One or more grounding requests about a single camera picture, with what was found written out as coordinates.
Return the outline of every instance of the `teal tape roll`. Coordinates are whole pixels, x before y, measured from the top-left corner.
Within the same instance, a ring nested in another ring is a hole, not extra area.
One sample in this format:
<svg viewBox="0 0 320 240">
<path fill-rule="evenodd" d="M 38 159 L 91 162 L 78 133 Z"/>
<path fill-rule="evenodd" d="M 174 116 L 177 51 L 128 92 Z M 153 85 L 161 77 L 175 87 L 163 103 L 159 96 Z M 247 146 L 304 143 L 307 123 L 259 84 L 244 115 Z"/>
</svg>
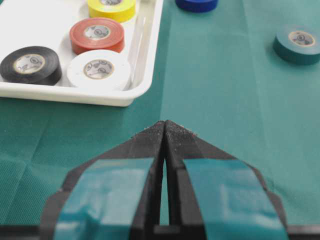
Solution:
<svg viewBox="0 0 320 240">
<path fill-rule="evenodd" d="M 239 160 L 184 160 L 208 240 L 288 240 L 253 171 Z"/>
<path fill-rule="evenodd" d="M 297 65 L 320 61 L 320 34 L 303 26 L 287 25 L 276 34 L 273 49 L 283 60 Z"/>
<path fill-rule="evenodd" d="M 152 162 L 152 158 L 95 162 L 64 204 L 54 240 L 129 239 Z"/>
</svg>

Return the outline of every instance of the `blue tape roll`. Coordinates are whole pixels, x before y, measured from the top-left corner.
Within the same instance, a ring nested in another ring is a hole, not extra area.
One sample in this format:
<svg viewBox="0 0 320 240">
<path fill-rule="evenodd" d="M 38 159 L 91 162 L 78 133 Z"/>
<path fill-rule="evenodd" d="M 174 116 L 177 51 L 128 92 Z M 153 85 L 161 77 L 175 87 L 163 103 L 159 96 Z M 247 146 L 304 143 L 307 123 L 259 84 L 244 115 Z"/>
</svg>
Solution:
<svg viewBox="0 0 320 240">
<path fill-rule="evenodd" d="M 175 0 L 176 5 L 188 12 L 205 13 L 215 9 L 219 0 Z"/>
<path fill-rule="evenodd" d="M 303 26 L 287 25 L 277 32 L 273 49 L 287 62 L 315 64 L 320 61 L 320 35 Z"/>
</svg>

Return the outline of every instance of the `yellow tape roll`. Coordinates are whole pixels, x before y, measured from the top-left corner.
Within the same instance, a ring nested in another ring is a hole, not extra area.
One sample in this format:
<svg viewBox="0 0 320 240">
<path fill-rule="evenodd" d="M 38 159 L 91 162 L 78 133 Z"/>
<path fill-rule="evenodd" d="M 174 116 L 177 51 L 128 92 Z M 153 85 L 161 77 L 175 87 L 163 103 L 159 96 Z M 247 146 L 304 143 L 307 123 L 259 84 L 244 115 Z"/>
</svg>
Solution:
<svg viewBox="0 0 320 240">
<path fill-rule="evenodd" d="M 88 0 L 91 18 L 109 18 L 122 23 L 136 13 L 136 0 Z"/>
</svg>

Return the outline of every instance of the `electrical tape roll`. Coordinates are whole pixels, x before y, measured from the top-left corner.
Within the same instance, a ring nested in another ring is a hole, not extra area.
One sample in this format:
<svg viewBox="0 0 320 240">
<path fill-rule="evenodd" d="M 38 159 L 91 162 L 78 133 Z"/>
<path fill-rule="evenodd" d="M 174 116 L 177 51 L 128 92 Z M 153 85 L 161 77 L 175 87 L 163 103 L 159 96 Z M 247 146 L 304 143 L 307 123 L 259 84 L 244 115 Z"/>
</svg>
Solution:
<svg viewBox="0 0 320 240">
<path fill-rule="evenodd" d="M 125 47 L 124 28 L 110 18 L 82 20 L 71 28 L 69 35 L 72 49 L 78 55 L 98 49 L 120 53 Z"/>
<path fill-rule="evenodd" d="M 103 17 L 126 22 L 136 13 L 136 0 L 88 0 L 91 18 Z"/>
<path fill-rule="evenodd" d="M 287 25 L 276 34 L 273 49 L 283 60 L 297 65 L 320 61 L 320 34 L 303 26 Z"/>
<path fill-rule="evenodd" d="M 72 60 L 67 69 L 67 78 L 73 87 L 99 92 L 124 90 L 130 75 L 127 59 L 110 50 L 82 53 Z"/>
<path fill-rule="evenodd" d="M 0 64 L 6 82 L 55 85 L 62 76 L 58 55 L 50 48 L 29 46 L 6 56 Z"/>
<path fill-rule="evenodd" d="M 214 10 L 219 0 L 175 0 L 176 5 L 188 12 L 205 13 Z"/>
</svg>

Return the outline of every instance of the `black tape roll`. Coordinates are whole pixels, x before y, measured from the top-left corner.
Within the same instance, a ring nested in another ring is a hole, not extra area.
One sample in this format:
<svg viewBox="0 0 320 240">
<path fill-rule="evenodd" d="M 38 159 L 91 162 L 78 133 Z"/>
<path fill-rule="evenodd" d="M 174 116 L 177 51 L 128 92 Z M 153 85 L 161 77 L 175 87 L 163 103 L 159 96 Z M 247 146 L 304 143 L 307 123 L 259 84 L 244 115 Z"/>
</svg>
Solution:
<svg viewBox="0 0 320 240">
<path fill-rule="evenodd" d="M 0 64 L 6 82 L 55 85 L 62 76 L 59 57 L 43 46 L 29 46 L 10 53 Z"/>
</svg>

